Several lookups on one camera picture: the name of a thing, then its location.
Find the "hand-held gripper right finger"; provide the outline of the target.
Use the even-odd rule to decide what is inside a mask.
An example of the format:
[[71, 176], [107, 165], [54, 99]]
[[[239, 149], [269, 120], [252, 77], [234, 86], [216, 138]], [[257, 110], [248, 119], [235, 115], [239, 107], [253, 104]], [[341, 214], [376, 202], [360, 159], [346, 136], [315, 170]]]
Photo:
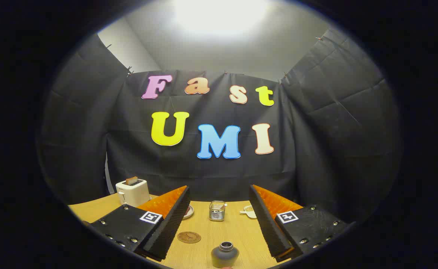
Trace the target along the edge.
[[277, 262], [317, 252], [354, 225], [321, 206], [301, 206], [257, 185], [250, 185], [248, 197], [270, 255]]

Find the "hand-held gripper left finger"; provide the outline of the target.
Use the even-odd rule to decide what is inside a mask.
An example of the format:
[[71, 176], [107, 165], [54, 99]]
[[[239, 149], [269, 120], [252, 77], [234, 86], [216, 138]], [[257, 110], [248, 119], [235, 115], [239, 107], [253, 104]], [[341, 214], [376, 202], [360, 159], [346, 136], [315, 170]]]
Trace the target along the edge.
[[189, 204], [190, 189], [182, 186], [138, 207], [121, 205], [88, 226], [121, 248], [160, 262]]

